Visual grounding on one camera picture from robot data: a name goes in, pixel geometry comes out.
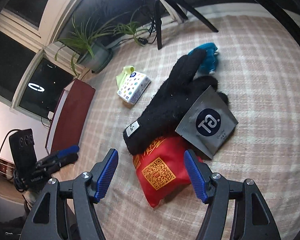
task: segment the blue toy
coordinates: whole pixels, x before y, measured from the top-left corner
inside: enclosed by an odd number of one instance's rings
[[[214,74],[216,67],[218,65],[217,46],[213,42],[209,42],[209,43],[202,44],[195,49],[205,49],[207,51],[207,56],[200,64],[198,72],[203,75]],[[191,50],[188,55],[191,55],[195,49]]]

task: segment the packet logo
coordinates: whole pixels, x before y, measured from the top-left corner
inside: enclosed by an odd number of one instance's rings
[[[215,135],[218,132],[220,125],[221,125],[220,114],[211,108],[206,108],[202,110],[198,114],[197,120],[195,122],[197,131],[201,135],[207,137]]]

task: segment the tripod leg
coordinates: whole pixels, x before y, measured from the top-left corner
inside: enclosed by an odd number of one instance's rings
[[[173,2],[180,4],[184,9],[191,12],[194,16],[196,16],[200,21],[202,21],[205,25],[208,26],[210,30],[217,33],[218,30],[215,26],[212,25],[205,17],[203,17],[196,9],[194,9],[190,4],[186,3],[184,0],[172,0]]]
[[[157,34],[157,46],[159,50],[162,48],[160,0],[154,0],[154,20]]]
[[[183,12],[183,10],[173,1],[173,0],[165,0],[183,19],[187,20],[188,17]]]

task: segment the plant pot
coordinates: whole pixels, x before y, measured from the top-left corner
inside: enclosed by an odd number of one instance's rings
[[[93,73],[99,73],[112,59],[112,50],[106,49],[100,42],[95,42],[92,46],[94,58],[90,52],[86,52],[82,57],[79,57],[77,63],[92,70]]]

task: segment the bed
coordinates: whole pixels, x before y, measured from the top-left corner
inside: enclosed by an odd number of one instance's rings
[[[219,33],[211,33],[199,21],[164,29],[164,47],[159,51],[155,43],[145,47],[126,43],[101,73],[84,79],[96,92],[80,139],[80,157],[58,176],[74,179],[90,171],[109,148],[117,149],[117,170],[106,197],[95,205],[107,239],[196,238],[207,206],[189,185],[151,208],[122,132],[140,116],[177,59],[206,42],[218,47],[215,77],[239,122],[207,164],[227,179],[254,179],[282,239],[293,239],[300,230],[300,48],[272,18],[226,16],[211,22]],[[152,81],[135,106],[116,94],[115,76],[125,65],[133,65]],[[223,239],[229,239],[233,212],[230,201]]]

